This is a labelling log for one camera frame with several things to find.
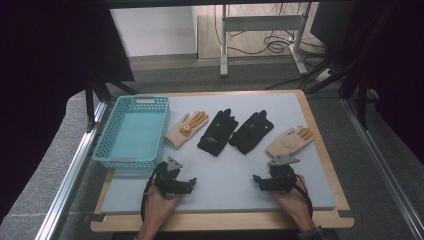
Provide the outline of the beige glove with round label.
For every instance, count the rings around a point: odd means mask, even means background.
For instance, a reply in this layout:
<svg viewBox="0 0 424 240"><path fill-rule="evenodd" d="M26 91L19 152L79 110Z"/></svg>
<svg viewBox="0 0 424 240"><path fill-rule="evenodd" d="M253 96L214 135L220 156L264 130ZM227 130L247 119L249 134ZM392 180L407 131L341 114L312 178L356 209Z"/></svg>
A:
<svg viewBox="0 0 424 240"><path fill-rule="evenodd" d="M165 140L175 149L189 141L209 120L204 111L186 113L174 127L165 134Z"/></svg>

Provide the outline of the white panel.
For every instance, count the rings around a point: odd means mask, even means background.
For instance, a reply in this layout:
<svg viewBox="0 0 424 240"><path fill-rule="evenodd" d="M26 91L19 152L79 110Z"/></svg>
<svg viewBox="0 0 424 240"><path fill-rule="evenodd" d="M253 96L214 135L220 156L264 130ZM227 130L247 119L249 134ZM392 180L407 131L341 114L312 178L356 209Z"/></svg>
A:
<svg viewBox="0 0 424 240"><path fill-rule="evenodd" d="M192 7L111 9L128 57L197 52L197 20Z"/></svg>

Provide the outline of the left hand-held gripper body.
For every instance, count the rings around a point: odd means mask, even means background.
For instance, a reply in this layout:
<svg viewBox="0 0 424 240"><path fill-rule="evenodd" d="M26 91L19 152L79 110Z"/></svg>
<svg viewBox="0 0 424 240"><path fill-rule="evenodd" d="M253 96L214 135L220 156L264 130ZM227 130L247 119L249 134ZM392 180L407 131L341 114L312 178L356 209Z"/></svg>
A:
<svg viewBox="0 0 424 240"><path fill-rule="evenodd" d="M171 156L156 166L154 185L164 199L174 198L179 187L188 186L187 182L177 180L182 167L183 165Z"/></svg>

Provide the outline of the white metal desk frame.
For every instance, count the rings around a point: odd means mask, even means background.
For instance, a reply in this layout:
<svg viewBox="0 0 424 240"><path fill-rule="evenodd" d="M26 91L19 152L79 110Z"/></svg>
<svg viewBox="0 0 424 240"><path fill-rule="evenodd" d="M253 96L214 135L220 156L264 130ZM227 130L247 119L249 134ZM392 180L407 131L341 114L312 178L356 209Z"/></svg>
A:
<svg viewBox="0 0 424 240"><path fill-rule="evenodd" d="M222 40L220 50L220 76L228 76L227 33L234 31L294 31L293 43L288 46L299 74L307 74L306 67L299 53L299 46L303 37L312 3L308 2L302 14L278 16L227 16L227 6L222 6Z"/></svg>

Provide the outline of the black curtain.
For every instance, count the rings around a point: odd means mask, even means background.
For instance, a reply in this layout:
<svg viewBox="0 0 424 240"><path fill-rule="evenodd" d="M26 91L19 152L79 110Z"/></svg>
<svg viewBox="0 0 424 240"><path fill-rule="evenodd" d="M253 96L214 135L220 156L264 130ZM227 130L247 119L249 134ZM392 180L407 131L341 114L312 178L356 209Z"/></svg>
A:
<svg viewBox="0 0 424 240"><path fill-rule="evenodd" d="M0 223L68 100L91 81L132 78L106 0L0 0Z"/></svg>
<svg viewBox="0 0 424 240"><path fill-rule="evenodd" d="M355 0L350 36L374 6ZM379 96L376 110L424 164L424 0L398 0L369 51L365 77Z"/></svg>

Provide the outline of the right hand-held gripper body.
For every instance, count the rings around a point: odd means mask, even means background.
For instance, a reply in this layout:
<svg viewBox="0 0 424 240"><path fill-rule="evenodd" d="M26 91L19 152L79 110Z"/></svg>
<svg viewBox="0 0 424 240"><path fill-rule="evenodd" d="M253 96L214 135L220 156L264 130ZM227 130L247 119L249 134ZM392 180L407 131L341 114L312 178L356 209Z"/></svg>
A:
<svg viewBox="0 0 424 240"><path fill-rule="evenodd" d="M296 183L296 175L291 167L293 163L298 163L299 159L291 156L278 155L268 162L271 178L268 183L278 185L280 192L289 192Z"/></svg>

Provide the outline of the aluminium rail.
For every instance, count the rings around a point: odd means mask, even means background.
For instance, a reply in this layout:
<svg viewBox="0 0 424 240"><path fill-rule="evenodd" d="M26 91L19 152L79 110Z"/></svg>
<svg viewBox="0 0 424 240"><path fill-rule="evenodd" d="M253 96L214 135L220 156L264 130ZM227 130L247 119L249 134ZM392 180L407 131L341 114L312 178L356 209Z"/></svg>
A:
<svg viewBox="0 0 424 240"><path fill-rule="evenodd" d="M104 171L89 159L85 100L71 99L39 167L43 210L35 240L100 240L91 229Z"/></svg>
<svg viewBox="0 0 424 240"><path fill-rule="evenodd" d="M357 119L357 111L352 103L345 99L341 99L347 115L349 116L355 130L357 131L361 141L363 142L368 154L371 157L379 175L390 192L391 197L396 203L402 217L404 218L408 228L410 229L415 240L424 240L424 221L419 216L416 208L412 204L410 198L401 188L401 185L395 178L385 157L376 145L372 135L366 130Z"/></svg>

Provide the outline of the person's left hand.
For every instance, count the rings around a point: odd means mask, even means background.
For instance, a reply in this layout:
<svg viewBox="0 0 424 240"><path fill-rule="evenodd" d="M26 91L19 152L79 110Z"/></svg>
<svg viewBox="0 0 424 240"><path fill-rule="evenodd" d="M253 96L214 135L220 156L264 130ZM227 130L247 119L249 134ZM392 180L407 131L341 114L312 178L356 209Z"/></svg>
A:
<svg viewBox="0 0 424 240"><path fill-rule="evenodd" d="M175 206L182 198L175 195L172 199L165 199L158 188L152 185L147 193L145 216L142 229L144 232L157 232L161 225L173 213Z"/></svg>

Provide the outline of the plain beige glove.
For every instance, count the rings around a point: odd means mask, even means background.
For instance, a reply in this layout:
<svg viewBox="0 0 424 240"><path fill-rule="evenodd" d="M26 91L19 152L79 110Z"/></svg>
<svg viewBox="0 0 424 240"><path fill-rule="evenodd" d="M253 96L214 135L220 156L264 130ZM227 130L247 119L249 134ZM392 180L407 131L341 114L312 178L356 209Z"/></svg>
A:
<svg viewBox="0 0 424 240"><path fill-rule="evenodd" d="M292 155L313 141L313 132L302 125L289 128L280 134L267 148L266 152L272 156Z"/></svg>

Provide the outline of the grey foam mat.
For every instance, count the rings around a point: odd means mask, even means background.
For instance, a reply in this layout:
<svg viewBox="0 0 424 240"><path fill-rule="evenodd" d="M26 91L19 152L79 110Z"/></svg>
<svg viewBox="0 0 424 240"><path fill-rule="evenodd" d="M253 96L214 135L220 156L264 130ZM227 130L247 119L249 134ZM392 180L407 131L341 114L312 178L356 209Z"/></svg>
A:
<svg viewBox="0 0 424 240"><path fill-rule="evenodd" d="M217 157L199 149L197 144L208 124L178 150L165 143L163 159L171 156L184 165L178 179L197 178L192 194L179 202L176 211L248 212L279 208L270 194L260 190L252 175L265 179L270 177L267 162L272 158L265 149L280 134L290 127L312 127L315 123L315 120L307 120L300 96L300 92L290 92L170 97L169 129L185 113L197 110L205 111L210 116L210 123L219 110L231 109L231 115L235 116L239 126L254 112L265 110L267 119L274 124L274 129L246 155L229 144ZM304 176L314 210L332 210L336 202L322 166L323 157L317 151L317 133L313 131L314 141L292 155L300 162L291 166L295 173ZM139 214L142 193L150 175L151 171L115 170L101 212Z"/></svg>

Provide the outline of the person's right hand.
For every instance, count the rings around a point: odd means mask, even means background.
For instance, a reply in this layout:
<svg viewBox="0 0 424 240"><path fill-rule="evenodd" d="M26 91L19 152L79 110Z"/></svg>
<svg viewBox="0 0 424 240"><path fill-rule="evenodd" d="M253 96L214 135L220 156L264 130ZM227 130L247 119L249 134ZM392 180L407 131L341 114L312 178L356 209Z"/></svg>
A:
<svg viewBox="0 0 424 240"><path fill-rule="evenodd" d="M295 188L289 193L271 192L283 212L295 223L300 232L307 232L316 227L312 220L305 197Z"/></svg>

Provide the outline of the white power strip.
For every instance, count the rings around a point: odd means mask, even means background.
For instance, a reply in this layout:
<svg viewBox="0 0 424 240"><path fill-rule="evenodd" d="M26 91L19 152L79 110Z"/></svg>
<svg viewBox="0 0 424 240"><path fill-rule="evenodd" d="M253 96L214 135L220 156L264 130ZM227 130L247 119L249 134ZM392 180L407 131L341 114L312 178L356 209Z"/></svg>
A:
<svg viewBox="0 0 424 240"><path fill-rule="evenodd" d="M322 82L325 79L327 79L328 77L330 77L332 75L332 73L333 73L332 69L326 68L315 78L315 81L316 82Z"/></svg>

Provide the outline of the turquoise plastic basket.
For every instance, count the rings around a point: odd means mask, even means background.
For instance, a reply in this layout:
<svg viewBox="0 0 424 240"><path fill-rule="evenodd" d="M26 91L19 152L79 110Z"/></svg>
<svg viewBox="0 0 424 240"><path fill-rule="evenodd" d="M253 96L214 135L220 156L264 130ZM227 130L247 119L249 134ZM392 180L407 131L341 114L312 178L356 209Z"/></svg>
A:
<svg viewBox="0 0 424 240"><path fill-rule="evenodd" d="M155 168L162 157L169 119L166 96L120 96L92 159L106 168Z"/></svg>

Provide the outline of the plain black glove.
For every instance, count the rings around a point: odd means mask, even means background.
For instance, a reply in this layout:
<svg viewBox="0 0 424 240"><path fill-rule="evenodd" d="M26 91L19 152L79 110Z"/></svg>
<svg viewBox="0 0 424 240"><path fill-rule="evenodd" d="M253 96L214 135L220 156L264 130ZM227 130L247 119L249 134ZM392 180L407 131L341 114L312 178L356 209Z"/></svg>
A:
<svg viewBox="0 0 424 240"><path fill-rule="evenodd" d="M236 147L242 154L247 154L273 128L274 124L267 119L267 112L265 110L255 112L232 134L229 144Z"/></svg>

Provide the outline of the black glove with white print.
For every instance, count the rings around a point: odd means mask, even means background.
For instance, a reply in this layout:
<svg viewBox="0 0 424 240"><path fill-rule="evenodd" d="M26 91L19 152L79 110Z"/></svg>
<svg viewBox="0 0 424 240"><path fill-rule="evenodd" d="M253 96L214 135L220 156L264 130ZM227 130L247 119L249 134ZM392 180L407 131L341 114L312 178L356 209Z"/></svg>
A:
<svg viewBox="0 0 424 240"><path fill-rule="evenodd" d="M218 156L237 125L238 122L231 115L230 109L219 111L200 138L197 147L213 156Z"/></svg>

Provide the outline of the black stand legs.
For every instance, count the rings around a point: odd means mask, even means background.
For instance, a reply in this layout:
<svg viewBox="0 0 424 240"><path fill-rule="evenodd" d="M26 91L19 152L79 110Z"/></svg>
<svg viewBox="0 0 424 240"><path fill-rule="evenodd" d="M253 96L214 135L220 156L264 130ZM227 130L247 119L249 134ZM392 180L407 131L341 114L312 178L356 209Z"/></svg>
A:
<svg viewBox="0 0 424 240"><path fill-rule="evenodd" d="M94 96L102 103L107 103L113 99L112 94L107 88L106 84L110 83L113 86L123 90L130 95L136 95L137 91L125 85L121 81L113 80L107 77L97 76L95 73L90 72L86 79L85 99L86 99L86 112L87 112L87 131L91 132L95 125L95 109L94 109Z"/></svg>
<svg viewBox="0 0 424 240"><path fill-rule="evenodd" d="M322 82L304 88L307 94L315 93L334 81L346 77L338 90L341 98L349 98L358 88L357 120L367 130L366 105L367 105L367 79L365 77L365 62L369 51L376 42L378 35L392 13L398 0L361 0L363 3L375 3L369 18L356 31L352 38L339 50L330 54L328 60L336 59L342 55L348 56L349 61Z"/></svg>

